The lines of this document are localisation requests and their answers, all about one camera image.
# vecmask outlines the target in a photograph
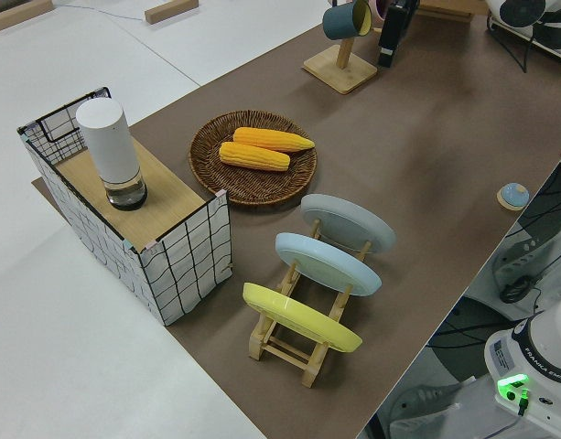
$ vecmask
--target yellow corn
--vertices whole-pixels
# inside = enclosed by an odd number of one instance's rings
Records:
[[[286,154],[237,142],[223,142],[219,159],[227,165],[263,171],[286,171],[290,165],[290,157]]]
[[[312,140],[298,134],[249,126],[237,128],[233,133],[233,141],[283,153],[294,153],[315,146]]]

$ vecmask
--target green light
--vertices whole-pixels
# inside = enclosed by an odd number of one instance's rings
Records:
[[[501,380],[498,380],[498,387],[509,386],[511,384],[514,384],[515,382],[522,382],[526,380],[528,380],[528,375],[519,373],[518,375],[513,375],[511,377],[502,378]]]
[[[518,373],[517,375],[512,375],[511,377],[502,378],[498,380],[498,392],[500,395],[506,400],[513,400],[513,398],[508,397],[508,393],[518,392],[516,389],[521,387],[525,381],[528,381],[528,375],[523,373]],[[522,398],[528,398],[528,391],[526,389],[522,389],[521,393]]]

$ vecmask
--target plate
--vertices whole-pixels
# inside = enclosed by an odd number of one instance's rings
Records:
[[[227,190],[231,203],[244,206],[279,204],[306,189],[317,168],[317,149],[290,153],[286,172],[261,171],[225,165],[219,159],[222,142],[233,139],[240,126],[268,128],[310,138],[284,116],[271,112],[243,110],[216,117],[203,126],[190,145],[189,163],[198,181],[213,194]]]
[[[318,284],[342,293],[352,285],[351,295],[372,295],[382,280],[370,267],[350,254],[326,242],[295,233],[276,235],[276,252],[280,259]]]
[[[361,344],[361,338],[341,323],[260,285],[243,284],[243,300],[280,325],[340,352],[353,352]]]
[[[321,236],[346,249],[360,252],[370,241],[368,252],[385,252],[396,242],[394,231],[380,217],[345,199],[309,194],[302,198],[300,212],[308,224],[320,220]]]

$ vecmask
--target blue mug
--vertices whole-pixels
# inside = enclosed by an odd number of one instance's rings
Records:
[[[372,10],[366,0],[333,6],[323,15],[323,31],[328,39],[362,37],[372,28]]]

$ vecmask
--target brown table mat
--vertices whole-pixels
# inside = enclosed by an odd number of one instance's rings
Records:
[[[521,40],[512,43],[523,53]],[[561,61],[533,50],[522,73],[483,17],[415,17],[394,68],[346,96],[301,69],[331,44],[316,27],[132,127],[208,196],[187,162],[194,134],[226,112],[277,112],[317,143],[309,192],[360,204],[397,233],[391,251],[366,259],[382,289],[352,297],[341,320],[363,344],[330,352],[307,389],[300,369],[265,353],[248,358],[257,314],[242,300],[243,282],[281,280],[275,235],[307,225],[294,204],[232,209],[232,278],[168,330],[273,439],[354,438],[517,218],[498,204],[498,189],[515,181],[534,193],[561,152]],[[357,38],[353,52],[374,62],[377,37]],[[333,300],[306,280],[294,297],[327,311]]]

